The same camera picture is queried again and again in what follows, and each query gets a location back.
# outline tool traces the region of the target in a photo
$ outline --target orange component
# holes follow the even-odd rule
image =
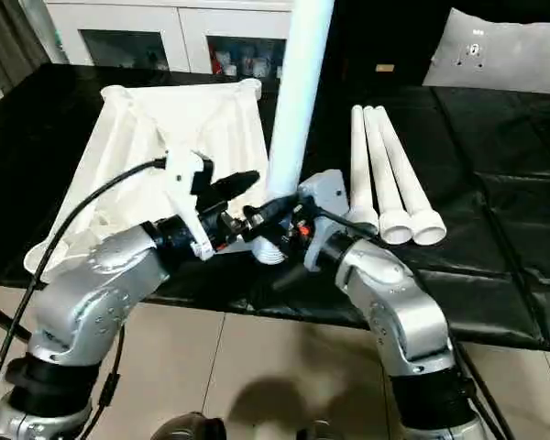
[[[308,226],[299,226],[298,229],[300,230],[300,234],[302,234],[304,237],[310,235],[310,228]]]

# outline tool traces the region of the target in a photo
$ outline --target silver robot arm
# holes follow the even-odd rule
[[[486,440],[458,372],[442,310],[388,250],[333,236],[335,285],[363,313],[390,376],[407,440]]]
[[[340,172],[315,174],[300,185],[299,194],[309,214],[300,215],[297,226],[305,230],[313,219],[303,264],[334,274],[335,286],[366,318],[390,376],[405,438],[486,440],[438,304],[389,250],[349,236],[339,224],[348,211]]]
[[[98,369],[135,305],[169,278],[142,226],[95,247],[33,303],[37,330],[10,364],[15,385],[0,402],[0,439],[75,438],[92,410]]]
[[[248,223],[227,214],[228,201],[259,174],[235,173],[210,184],[211,161],[203,158],[201,169],[201,177],[190,179],[197,198],[187,209],[110,236],[36,293],[37,330],[25,357],[12,361],[5,374],[14,388],[0,402],[0,439],[78,437],[92,411],[103,359],[134,307],[169,278],[164,268],[208,259],[241,238]]]

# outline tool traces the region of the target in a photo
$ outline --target white tube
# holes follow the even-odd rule
[[[379,231],[384,241],[390,245],[400,245],[412,238],[411,219],[403,210],[375,110],[368,106],[364,113],[368,154],[379,204]]]
[[[334,0],[295,0],[283,60],[267,172],[267,200],[295,193],[302,172],[322,59]],[[283,255],[259,238],[253,254],[262,263],[277,264]]]
[[[379,106],[375,113],[395,180],[405,208],[412,218],[413,241],[423,246],[438,243],[446,236],[442,217],[432,209],[385,108]]]
[[[373,208],[363,107],[352,107],[350,121],[350,211],[346,218],[351,222],[372,225],[377,232],[379,217]]]

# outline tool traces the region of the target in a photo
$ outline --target curtain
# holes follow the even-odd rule
[[[50,62],[18,0],[0,0],[0,88],[4,93]]]

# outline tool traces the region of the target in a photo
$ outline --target glass cabinet door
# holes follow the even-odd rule
[[[212,73],[270,79],[281,77],[285,40],[207,37]]]
[[[49,4],[71,64],[189,72],[177,8]]]
[[[169,70],[159,32],[81,29],[80,34],[96,66]]]
[[[180,8],[192,72],[281,76],[291,13]]]

